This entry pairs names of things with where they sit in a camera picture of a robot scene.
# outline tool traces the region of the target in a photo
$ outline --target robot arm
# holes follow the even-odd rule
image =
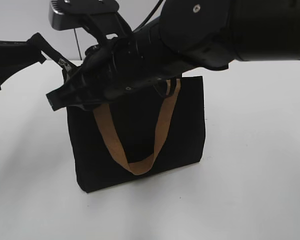
[[[54,111],[89,111],[150,86],[160,92],[166,80],[198,67],[300,60],[300,0],[166,0],[160,17],[135,31],[118,9],[115,0],[51,0],[54,29],[82,27],[98,41],[47,94]]]

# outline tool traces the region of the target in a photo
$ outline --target tan bag handle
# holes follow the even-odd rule
[[[167,81],[167,95],[170,92],[171,81]],[[161,106],[158,121],[155,127],[154,151],[153,154],[146,159],[134,163],[128,163],[125,150],[118,137],[114,121],[110,112],[109,104],[103,104],[96,108],[94,113],[95,121],[102,135],[103,141],[109,150],[112,158],[120,164],[124,169],[134,175],[142,175],[147,173],[153,167],[159,152],[165,144],[171,124],[172,115],[176,106],[178,95],[181,89],[181,81],[177,79],[174,94],[166,98]]]

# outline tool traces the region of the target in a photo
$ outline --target white surface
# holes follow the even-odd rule
[[[0,240],[300,240],[300,62],[204,75],[202,162],[83,193],[62,83],[36,64],[0,91]]]
[[[158,0],[116,0],[119,13],[132,29],[137,27],[154,8]],[[50,0],[0,0],[0,40],[26,41],[39,32],[61,54],[78,60],[79,54],[73,30],[56,31],[48,19]],[[82,56],[96,40],[82,28],[77,30]]]

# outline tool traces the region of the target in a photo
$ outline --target cable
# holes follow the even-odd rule
[[[160,5],[164,2],[164,0],[159,0],[159,2],[155,5],[154,9],[150,12],[150,14],[146,17],[146,19],[134,30],[138,31],[141,29],[144,25],[149,22],[149,20],[153,17],[153,15],[156,13],[156,11],[159,9]]]
[[[80,51],[80,46],[79,46],[77,31],[76,31],[75,28],[73,29],[73,31],[74,31],[74,35],[75,35],[76,46],[78,47],[79,57],[80,57],[80,60],[82,61],[82,56],[81,56],[81,51]]]

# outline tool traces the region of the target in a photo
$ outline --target white background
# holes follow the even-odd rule
[[[201,163],[86,194],[53,62],[0,91],[0,240],[300,240],[300,61],[204,69]]]

